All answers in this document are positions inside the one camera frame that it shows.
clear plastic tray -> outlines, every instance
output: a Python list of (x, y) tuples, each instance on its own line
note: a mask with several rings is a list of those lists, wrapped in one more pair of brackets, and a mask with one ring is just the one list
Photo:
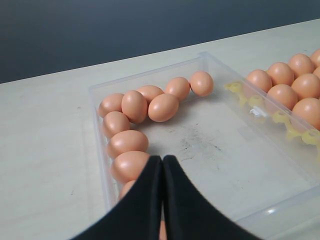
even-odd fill
[[(110, 94), (144, 85), (163, 89), (171, 78), (189, 79), (198, 70), (213, 77), (213, 93), (197, 97), (190, 92), (174, 118), (139, 125), (149, 139), (148, 153), (176, 155), (193, 184), (225, 215), (262, 238), (286, 239), (294, 227), (320, 215), (318, 131), (206, 52), (89, 89), (106, 210), (117, 203), (122, 186), (109, 172), (107, 139), (97, 114), (100, 102)], [(243, 87), (252, 88), (256, 95), (244, 98)], [(279, 112), (268, 114), (263, 107), (266, 101)], [(288, 120), (297, 122), (304, 135), (290, 129)]]

egg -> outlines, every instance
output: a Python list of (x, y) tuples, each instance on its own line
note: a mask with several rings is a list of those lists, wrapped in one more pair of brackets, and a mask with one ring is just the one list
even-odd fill
[(156, 96), (160, 94), (164, 94), (164, 91), (160, 87), (154, 86), (154, 85), (146, 85), (139, 87), (137, 89), (139, 93), (144, 96), (146, 99), (146, 102), (149, 104)]
[(185, 79), (184, 77), (178, 76), (171, 79), (168, 82), (164, 92), (166, 94), (172, 94), (176, 96), (181, 102), (183, 99), (185, 99), (188, 96), (190, 92), (190, 84), (187, 79)]
[(312, 53), (310, 59), (316, 68), (320, 67), (320, 49)]
[(102, 131), (108, 139), (129, 129), (129, 119), (122, 112), (111, 111), (103, 118)]
[(314, 75), (316, 75), (319, 79), (320, 79), (320, 66), (318, 66), (314, 72), (313, 72)]
[[(286, 108), (292, 110), (298, 102), (298, 96), (291, 86), (278, 84), (273, 86), (267, 93), (266, 98), (276, 100)], [(269, 101), (265, 101), (265, 107), (269, 113), (278, 111), (278, 108)]]
[(111, 175), (119, 183), (137, 180), (150, 154), (143, 151), (127, 151), (117, 156), (110, 168)]
[(315, 70), (315, 66), (311, 59), (302, 53), (292, 56), (288, 65), (292, 69), (295, 78), (298, 78), (303, 74), (312, 74)]
[(159, 240), (167, 240), (166, 223), (164, 220), (160, 222)]
[(132, 188), (135, 182), (135, 180), (129, 181), (122, 187), (122, 190), (118, 196), (118, 200), (121, 200), (129, 192), (129, 190)]
[(147, 116), (148, 103), (140, 92), (131, 90), (123, 96), (121, 108), (131, 123), (140, 124)]
[(114, 93), (105, 97), (99, 105), (98, 114), (104, 118), (108, 113), (113, 111), (121, 112), (121, 102), (124, 94)]
[(295, 80), (295, 74), (288, 64), (284, 62), (276, 62), (272, 64), (267, 74), (270, 76), (272, 85), (286, 84), (291, 86)]
[(115, 159), (120, 154), (129, 151), (145, 152), (149, 146), (146, 135), (137, 130), (126, 130), (117, 133), (108, 141), (105, 151), (108, 156)]
[(164, 93), (156, 96), (149, 105), (149, 118), (155, 122), (165, 122), (171, 119), (178, 111), (179, 100), (176, 96)]
[(204, 97), (214, 90), (214, 80), (209, 73), (205, 71), (196, 71), (190, 77), (190, 87), (194, 94)]
[(299, 76), (291, 87), (298, 95), (298, 100), (320, 97), (320, 79), (313, 73)]
[[(270, 76), (265, 71), (260, 69), (253, 70), (252, 72), (250, 72), (246, 77), (246, 80), (258, 89), (264, 91), (265, 93), (267, 93), (272, 88), (272, 81)], [(250, 98), (251, 96), (258, 94), (257, 92), (255, 92), (253, 88), (249, 87), (246, 84), (242, 86), (242, 89), (243, 94), (247, 98)]]
[[(307, 123), (312, 125), (314, 128), (320, 130), (320, 100), (308, 97), (304, 98), (301, 101), (299, 101), (294, 108), (292, 109), (292, 112), (297, 115), (298, 117), (305, 120)], [(297, 129), (298, 131), (302, 131), (303, 128), (296, 123), (295, 121), (291, 121), (293, 127)]]

plastic container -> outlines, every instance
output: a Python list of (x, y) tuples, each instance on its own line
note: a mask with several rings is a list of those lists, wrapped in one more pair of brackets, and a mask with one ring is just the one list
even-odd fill
[[(198, 70), (213, 77), (213, 93), (198, 97), (190, 92), (171, 120), (147, 120), (139, 125), (138, 129), (148, 136), (148, 152), (162, 157), (176, 155), (204, 197), (249, 231), (264, 239), (300, 239), (293, 237), (297, 234), (292, 235), (297, 226), (320, 223), (314, 221), (320, 216), (318, 131), (292, 116), (285, 107), (270, 102), (264, 92), (248, 85), (243, 77), (206, 52), (188, 61), (89, 89), (106, 210), (117, 203), (122, 186), (109, 172), (111, 159), (104, 151), (107, 139), (100, 129), (102, 118), (97, 114), (101, 100), (143, 85), (164, 89), (171, 78), (189, 79)], [(251, 88), (255, 95), (244, 98), (243, 88)], [(268, 114), (264, 110), (266, 102), (279, 112)], [(288, 120), (296, 122), (304, 135), (290, 130)]]

plastic egg tray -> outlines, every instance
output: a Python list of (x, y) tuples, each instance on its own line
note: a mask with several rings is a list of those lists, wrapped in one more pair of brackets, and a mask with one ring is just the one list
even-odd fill
[[(319, 132), (207, 52), (174, 65), (90, 87), (106, 211), (122, 188), (110, 174), (112, 160), (97, 110), (102, 99), (144, 85), (165, 88), (170, 79), (187, 79), (199, 70), (214, 79), (213, 93), (192, 92), (172, 119), (137, 126), (149, 139), (148, 153), (175, 155), (212, 205), (264, 239), (295, 238), (299, 226), (320, 229)], [(247, 99), (242, 88), (256, 93)], [(278, 111), (264, 109), (268, 101)], [(291, 125), (304, 129), (297, 132)]]

table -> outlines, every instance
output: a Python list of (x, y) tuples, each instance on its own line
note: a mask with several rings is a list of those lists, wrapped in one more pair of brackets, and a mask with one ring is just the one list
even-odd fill
[(319, 29), (317, 19), (1, 84), (0, 238), (68, 239), (105, 214), (89, 86), (203, 51), (245, 76), (310, 55)]

